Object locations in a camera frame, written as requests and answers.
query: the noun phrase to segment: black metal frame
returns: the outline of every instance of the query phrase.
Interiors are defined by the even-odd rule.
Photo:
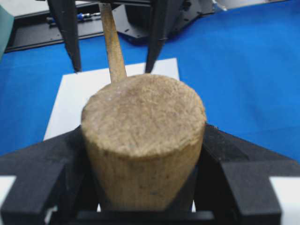
[[[17,176],[0,213],[4,224],[14,225],[41,224],[55,205],[52,225],[279,225],[281,208],[269,177],[300,176],[296,161],[210,125],[196,169],[196,213],[172,207],[165,212],[97,213],[98,198],[79,127],[0,157],[0,175]]]

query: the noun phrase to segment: wooden mallet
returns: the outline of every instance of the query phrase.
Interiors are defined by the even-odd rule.
[[[89,159],[108,204],[104,210],[164,210],[199,158],[206,116],[183,82],[127,77],[111,6],[101,17],[112,83],[82,111]]]

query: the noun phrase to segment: wooden handle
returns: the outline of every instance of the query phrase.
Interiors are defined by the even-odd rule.
[[[127,77],[122,50],[114,24],[112,8],[110,4],[99,3],[101,20],[105,37],[105,45],[109,64],[111,81],[118,82]]]

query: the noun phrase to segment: blue tablecloth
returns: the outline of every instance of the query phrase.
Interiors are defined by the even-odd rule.
[[[180,79],[203,99],[208,122],[300,162],[300,1],[221,12],[169,40]],[[120,37],[126,64],[146,46]],[[80,41],[84,71],[106,68],[104,37]],[[0,154],[43,140],[63,74],[64,45],[4,54],[0,62]]]

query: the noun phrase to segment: white block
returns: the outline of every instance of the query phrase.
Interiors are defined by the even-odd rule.
[[[1,208],[15,179],[16,176],[0,176],[0,225],[4,225],[1,218]]]
[[[270,177],[282,215],[281,225],[300,224],[300,177]]]

